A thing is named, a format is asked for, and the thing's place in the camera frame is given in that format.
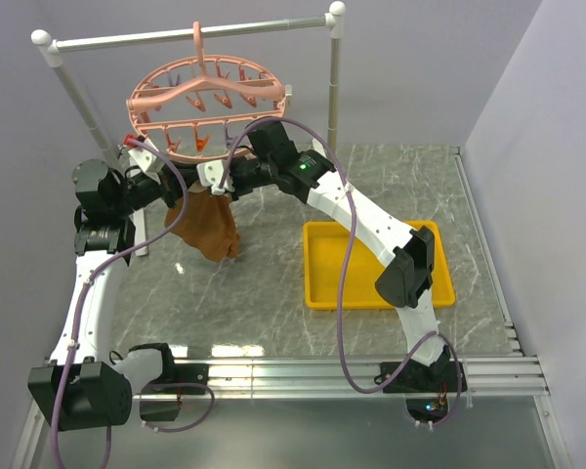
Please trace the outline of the brown underwear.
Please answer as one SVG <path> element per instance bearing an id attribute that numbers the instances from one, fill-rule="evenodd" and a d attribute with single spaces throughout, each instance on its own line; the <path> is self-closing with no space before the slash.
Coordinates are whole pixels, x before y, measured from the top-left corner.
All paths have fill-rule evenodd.
<path id="1" fill-rule="evenodd" d="M 236 258 L 240 234 L 230 203 L 228 194 L 213 195 L 209 188 L 193 183 L 188 188 L 188 209 L 171 233 L 212 262 Z"/>

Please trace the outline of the pink round clip hanger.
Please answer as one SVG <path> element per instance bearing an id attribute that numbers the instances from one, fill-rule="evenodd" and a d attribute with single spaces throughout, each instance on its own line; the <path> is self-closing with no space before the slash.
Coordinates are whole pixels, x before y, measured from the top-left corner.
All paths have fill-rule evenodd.
<path id="1" fill-rule="evenodd" d="M 184 164 L 225 156 L 225 123 L 232 135 L 259 118 L 285 113 L 285 84 L 274 73 L 241 57 L 206 53 L 198 21 L 193 29 L 193 55 L 150 72 L 126 101 L 131 134 L 150 138 Z M 194 124 L 210 126 L 203 152 L 195 149 Z"/>

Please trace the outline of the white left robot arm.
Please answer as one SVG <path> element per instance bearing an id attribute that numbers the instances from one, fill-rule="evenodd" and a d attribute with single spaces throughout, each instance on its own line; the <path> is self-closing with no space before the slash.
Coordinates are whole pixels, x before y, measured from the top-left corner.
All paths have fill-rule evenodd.
<path id="1" fill-rule="evenodd" d="M 137 345 L 109 361 L 110 328 L 120 283 L 135 251 L 132 214 L 162 199 L 182 199 L 195 169 L 163 167 L 157 179 L 124 176 L 99 159 L 72 172 L 79 205 L 74 214 L 76 280 L 60 340 L 48 363 L 34 367 L 28 390 L 53 433 L 124 424 L 141 391 L 206 394 L 208 369 L 185 371 L 166 343 Z"/>

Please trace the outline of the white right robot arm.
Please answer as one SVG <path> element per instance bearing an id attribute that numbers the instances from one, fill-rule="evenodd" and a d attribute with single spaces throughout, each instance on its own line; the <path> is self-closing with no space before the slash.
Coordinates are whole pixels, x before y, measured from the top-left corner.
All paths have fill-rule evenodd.
<path id="1" fill-rule="evenodd" d="M 233 164 L 232 155 L 249 140 L 255 168 Z M 445 391 L 462 380 L 454 346 L 439 330 L 433 305 L 435 235 L 415 229 L 382 209 L 347 178 L 335 151 L 308 126 L 286 117 L 264 117 L 248 124 L 230 145 L 217 188 L 239 196 L 275 185 L 322 212 L 349 232 L 346 250 L 360 241 L 384 270 L 375 280 L 379 296 L 398 313 L 407 354 L 370 393 L 388 387 L 406 393 Z"/>

